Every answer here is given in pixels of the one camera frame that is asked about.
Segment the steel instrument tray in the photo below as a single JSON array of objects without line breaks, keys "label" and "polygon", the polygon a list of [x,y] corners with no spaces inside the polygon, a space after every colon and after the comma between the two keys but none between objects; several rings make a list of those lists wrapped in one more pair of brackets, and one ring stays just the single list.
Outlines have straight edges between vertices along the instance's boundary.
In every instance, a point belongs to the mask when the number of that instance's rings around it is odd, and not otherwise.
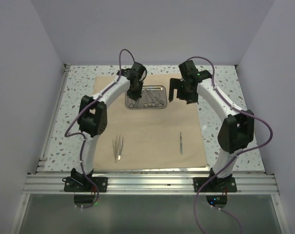
[{"label": "steel instrument tray", "polygon": [[[154,108],[149,108],[147,105],[147,101],[146,101],[146,97],[144,94],[144,88],[146,88],[148,90],[148,93],[150,90],[154,89],[154,90],[159,90],[159,92],[161,93],[161,99],[165,102],[164,106],[156,106]],[[135,100],[132,100],[130,98],[128,98],[127,96],[125,96],[125,107],[127,109],[130,110],[147,110],[147,109],[151,109],[151,110],[156,110],[156,109],[164,109],[167,107],[167,94],[166,94],[166,88],[162,85],[149,85],[149,86],[143,86],[142,88],[142,92],[141,92],[141,98],[138,104],[137,108],[129,108],[129,104],[132,102],[134,102]]]}]

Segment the steel surgical scissors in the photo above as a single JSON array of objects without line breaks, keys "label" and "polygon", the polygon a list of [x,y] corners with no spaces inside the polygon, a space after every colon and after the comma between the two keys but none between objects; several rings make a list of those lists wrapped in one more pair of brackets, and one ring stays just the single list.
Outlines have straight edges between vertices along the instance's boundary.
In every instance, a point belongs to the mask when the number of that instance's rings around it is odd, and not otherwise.
[{"label": "steel surgical scissors", "polygon": [[159,92],[159,90],[152,89],[149,91],[149,93],[151,94],[151,96],[155,100],[156,106],[164,106],[165,105],[165,102],[161,99],[161,93]]},{"label": "steel surgical scissors", "polygon": [[146,88],[144,88],[144,94],[146,97],[146,101],[147,101],[147,105],[149,108],[154,108],[155,107],[155,103],[153,101],[153,99],[150,97],[148,90]]}]

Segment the beige cloth wrap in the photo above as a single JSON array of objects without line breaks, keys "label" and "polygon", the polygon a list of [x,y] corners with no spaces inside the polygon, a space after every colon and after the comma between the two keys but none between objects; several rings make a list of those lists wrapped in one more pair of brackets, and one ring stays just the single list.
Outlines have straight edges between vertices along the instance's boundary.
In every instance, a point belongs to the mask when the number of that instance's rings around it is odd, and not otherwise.
[{"label": "beige cloth wrap", "polygon": [[[130,110],[125,94],[107,109],[108,125],[100,135],[93,159],[95,170],[141,170],[205,167],[207,159],[195,103],[174,99],[164,109]],[[183,154],[179,150],[182,132]],[[115,162],[113,139],[123,137]]]}]

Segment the blunt steel forceps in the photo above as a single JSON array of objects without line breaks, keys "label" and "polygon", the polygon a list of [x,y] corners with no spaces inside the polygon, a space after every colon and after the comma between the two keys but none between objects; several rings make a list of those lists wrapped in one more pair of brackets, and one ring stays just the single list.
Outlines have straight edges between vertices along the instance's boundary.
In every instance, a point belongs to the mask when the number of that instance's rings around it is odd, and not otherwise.
[{"label": "blunt steel forceps", "polygon": [[117,161],[120,161],[121,159],[122,149],[123,149],[123,137],[120,136],[118,140],[118,148],[117,148]]}]

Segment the pointed steel tweezers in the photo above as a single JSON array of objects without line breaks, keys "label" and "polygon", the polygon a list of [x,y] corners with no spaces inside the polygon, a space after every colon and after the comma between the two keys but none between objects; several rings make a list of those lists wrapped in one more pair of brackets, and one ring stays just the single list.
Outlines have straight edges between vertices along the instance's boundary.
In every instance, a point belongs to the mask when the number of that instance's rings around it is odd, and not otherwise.
[{"label": "pointed steel tweezers", "polygon": [[117,162],[118,160],[118,151],[119,151],[119,136],[116,135],[116,137],[113,139],[113,152],[114,152],[115,162]]}]

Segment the steel scalpel handle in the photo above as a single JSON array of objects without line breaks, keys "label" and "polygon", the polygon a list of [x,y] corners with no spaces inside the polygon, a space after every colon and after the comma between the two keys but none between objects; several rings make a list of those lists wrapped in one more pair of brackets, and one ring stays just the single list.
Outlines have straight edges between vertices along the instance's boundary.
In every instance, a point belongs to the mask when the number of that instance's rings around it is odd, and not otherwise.
[{"label": "steel scalpel handle", "polygon": [[182,132],[179,133],[179,150],[180,154],[183,154],[183,139],[182,139]]}]

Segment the steel hemostat clamp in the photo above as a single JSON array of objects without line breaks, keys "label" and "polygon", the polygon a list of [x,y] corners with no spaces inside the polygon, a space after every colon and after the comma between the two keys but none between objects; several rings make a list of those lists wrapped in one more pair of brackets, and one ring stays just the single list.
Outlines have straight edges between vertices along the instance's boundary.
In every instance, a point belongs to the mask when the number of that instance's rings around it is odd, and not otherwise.
[{"label": "steel hemostat clamp", "polygon": [[129,104],[129,108],[137,108],[138,104],[139,104],[140,98],[138,98],[136,101],[134,101],[133,103],[131,102]]}]

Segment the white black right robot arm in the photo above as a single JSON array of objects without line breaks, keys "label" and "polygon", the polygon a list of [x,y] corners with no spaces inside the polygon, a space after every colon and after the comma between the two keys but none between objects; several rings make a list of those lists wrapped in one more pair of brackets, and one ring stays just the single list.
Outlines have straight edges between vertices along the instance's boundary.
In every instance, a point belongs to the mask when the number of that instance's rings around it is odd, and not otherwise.
[{"label": "white black right robot arm", "polygon": [[237,154],[254,139],[253,112],[247,110],[247,114],[241,114],[239,107],[212,84],[212,74],[207,70],[199,71],[192,60],[187,60],[178,67],[181,78],[170,79],[169,101],[178,98],[193,104],[202,97],[222,122],[217,135],[220,146],[218,158],[210,169],[209,177],[199,187],[200,191],[217,192],[231,183]]}]

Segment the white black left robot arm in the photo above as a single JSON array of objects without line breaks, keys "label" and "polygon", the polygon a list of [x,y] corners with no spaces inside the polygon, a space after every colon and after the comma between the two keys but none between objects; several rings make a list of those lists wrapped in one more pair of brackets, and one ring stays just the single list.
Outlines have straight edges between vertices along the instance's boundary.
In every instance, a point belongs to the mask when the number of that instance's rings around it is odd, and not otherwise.
[{"label": "white black left robot arm", "polygon": [[147,75],[145,66],[134,62],[131,68],[120,69],[117,76],[105,88],[92,96],[83,96],[79,114],[65,131],[65,137],[81,135],[82,146],[79,164],[71,175],[63,179],[65,192],[98,192],[92,179],[93,159],[100,135],[108,125],[107,109],[122,94],[137,101],[141,97],[143,81]]}]

